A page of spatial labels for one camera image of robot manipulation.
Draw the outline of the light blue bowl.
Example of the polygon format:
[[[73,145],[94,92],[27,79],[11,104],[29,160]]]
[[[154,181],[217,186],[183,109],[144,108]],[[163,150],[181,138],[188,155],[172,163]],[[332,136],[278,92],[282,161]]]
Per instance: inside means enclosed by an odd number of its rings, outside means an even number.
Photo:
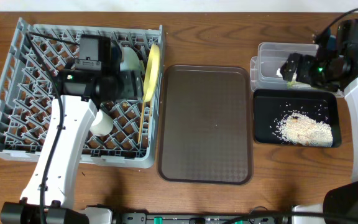
[[[123,61],[120,63],[120,71],[132,71],[138,74],[141,73],[140,60],[133,49],[130,47],[122,48]]]

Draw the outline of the yellow round plate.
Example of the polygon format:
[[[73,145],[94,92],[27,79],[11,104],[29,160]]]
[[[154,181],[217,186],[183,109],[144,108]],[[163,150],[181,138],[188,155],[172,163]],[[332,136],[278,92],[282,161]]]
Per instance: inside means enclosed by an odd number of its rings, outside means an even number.
[[[153,44],[150,48],[149,59],[145,71],[143,102],[151,101],[154,95],[160,71],[160,55],[160,47],[157,44]]]

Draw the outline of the white pink cup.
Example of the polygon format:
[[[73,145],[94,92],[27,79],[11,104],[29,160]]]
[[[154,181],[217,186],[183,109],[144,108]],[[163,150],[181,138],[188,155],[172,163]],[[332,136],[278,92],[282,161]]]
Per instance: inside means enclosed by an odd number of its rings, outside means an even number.
[[[108,135],[113,127],[114,120],[112,117],[104,111],[99,110],[89,130],[94,136],[101,137]]]

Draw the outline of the white rice leftovers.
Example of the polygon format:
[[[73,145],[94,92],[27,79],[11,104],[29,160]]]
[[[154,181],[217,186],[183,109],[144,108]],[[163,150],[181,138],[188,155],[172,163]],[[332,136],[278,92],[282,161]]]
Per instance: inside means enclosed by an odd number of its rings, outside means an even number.
[[[322,103],[300,106],[290,109],[291,103],[285,103],[284,110],[269,125],[273,137],[282,143],[331,147],[333,134],[329,124],[328,107]]]

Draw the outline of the white paper napkin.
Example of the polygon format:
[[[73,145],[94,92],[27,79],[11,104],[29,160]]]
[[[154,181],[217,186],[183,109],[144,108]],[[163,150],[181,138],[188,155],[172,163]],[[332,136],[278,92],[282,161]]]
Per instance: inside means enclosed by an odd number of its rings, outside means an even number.
[[[281,72],[280,72],[280,69],[278,69],[278,70],[277,70],[277,72],[276,72],[276,76],[278,76],[278,77],[282,78],[282,74],[281,74]]]

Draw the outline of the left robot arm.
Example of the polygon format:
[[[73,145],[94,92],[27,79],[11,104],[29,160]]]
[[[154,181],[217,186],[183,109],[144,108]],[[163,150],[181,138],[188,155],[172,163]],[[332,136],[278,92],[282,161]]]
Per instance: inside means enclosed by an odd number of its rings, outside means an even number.
[[[83,34],[79,56],[58,75],[49,75],[54,93],[47,136],[19,202],[4,203],[2,223],[113,223],[110,208],[73,209],[75,179],[85,140],[106,101],[141,99],[143,83],[122,71],[123,53],[110,37]]]

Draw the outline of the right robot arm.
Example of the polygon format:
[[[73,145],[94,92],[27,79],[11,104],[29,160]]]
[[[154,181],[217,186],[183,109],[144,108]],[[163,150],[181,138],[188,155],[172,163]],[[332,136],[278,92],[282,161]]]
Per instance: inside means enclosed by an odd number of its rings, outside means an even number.
[[[351,183],[330,190],[323,213],[342,217],[343,223],[358,221],[358,19],[342,21],[336,35],[326,29],[314,38],[314,56],[292,53],[282,65],[282,78],[330,92],[341,91],[351,116],[354,162]]]

